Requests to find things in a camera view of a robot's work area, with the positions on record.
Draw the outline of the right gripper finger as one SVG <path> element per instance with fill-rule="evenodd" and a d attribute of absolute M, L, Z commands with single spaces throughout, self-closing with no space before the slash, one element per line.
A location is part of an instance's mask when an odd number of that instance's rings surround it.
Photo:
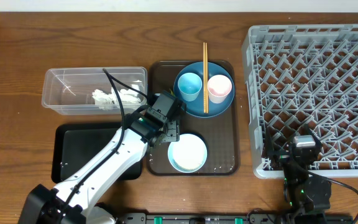
<path fill-rule="evenodd" d="M 265 156 L 272 156 L 274 155 L 274 146 L 273 146 L 273 140 L 270 133 L 270 129 L 266 128 L 265 130 L 265 143 L 264 143 L 264 155 Z"/>
<path fill-rule="evenodd" d="M 312 130 L 310 129 L 310 127 L 308 126 L 308 124 L 304 124 L 304 125 L 303 125 L 303 129 L 304 129 L 304 131 L 305 131 L 305 133 L 306 133 L 307 135 L 310 135 L 310 136 L 313 138 L 313 140 L 314 140 L 314 142 L 315 142 L 316 145 L 320 145 L 320 144 L 321 144 L 321 141 L 316 137 L 316 135 L 314 134 L 314 132 L 312 132 Z"/>

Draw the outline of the white tissue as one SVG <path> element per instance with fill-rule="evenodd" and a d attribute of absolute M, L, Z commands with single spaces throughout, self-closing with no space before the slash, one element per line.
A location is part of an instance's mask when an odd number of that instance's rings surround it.
<path fill-rule="evenodd" d="M 131 88 L 133 88 L 134 90 L 138 90 L 140 91 L 140 83 L 135 83 L 135 84 L 130 84 L 129 86 Z M 127 87 L 123 87 L 121 85 L 116 85 L 117 91 L 119 93 L 119 96 L 121 98 L 122 104 L 123 105 L 139 105 L 142 103 L 143 101 L 143 96 L 134 91 L 131 90 L 130 88 Z"/>
<path fill-rule="evenodd" d="M 116 97 L 114 94 L 107 94 L 99 89 L 92 93 L 94 104 L 101 110 L 111 110 L 115 105 Z"/>

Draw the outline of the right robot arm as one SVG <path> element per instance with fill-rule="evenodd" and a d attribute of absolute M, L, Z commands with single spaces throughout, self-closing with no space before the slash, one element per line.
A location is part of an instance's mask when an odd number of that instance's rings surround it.
<path fill-rule="evenodd" d="M 329 209 L 331 183 L 308 173 L 306 168 L 317 160 L 321 141 L 304 126 L 304 135 L 294 136 L 284 148 L 274 146 L 270 130 L 265 131 L 265 155 L 272 167 L 284 173 L 284 197 L 291 205 L 289 211 L 276 216 L 275 223 L 312 223 L 318 214 Z"/>

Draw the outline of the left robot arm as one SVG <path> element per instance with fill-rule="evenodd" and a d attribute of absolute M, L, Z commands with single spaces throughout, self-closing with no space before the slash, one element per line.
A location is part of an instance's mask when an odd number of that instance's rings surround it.
<path fill-rule="evenodd" d="M 95 209 L 96 203 L 148 147 L 168 138 L 167 126 L 185 110 L 154 103 L 125 115 L 112 139 L 79 171 L 52 190 L 40 184 L 28 194 L 19 223 L 115 223 L 111 214 Z"/>

